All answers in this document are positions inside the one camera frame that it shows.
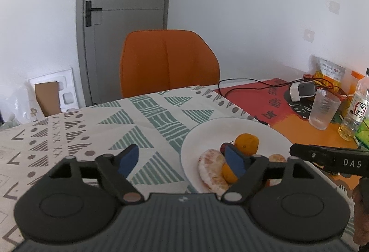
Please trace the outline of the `person's right hand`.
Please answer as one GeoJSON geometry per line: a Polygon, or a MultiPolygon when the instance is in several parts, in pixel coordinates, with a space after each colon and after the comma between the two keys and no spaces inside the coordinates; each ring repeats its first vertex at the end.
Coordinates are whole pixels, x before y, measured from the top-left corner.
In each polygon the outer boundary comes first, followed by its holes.
{"type": "Polygon", "coordinates": [[[354,188],[352,198],[355,203],[353,241],[360,246],[365,246],[368,243],[368,213],[363,205],[360,184],[354,188]]]}

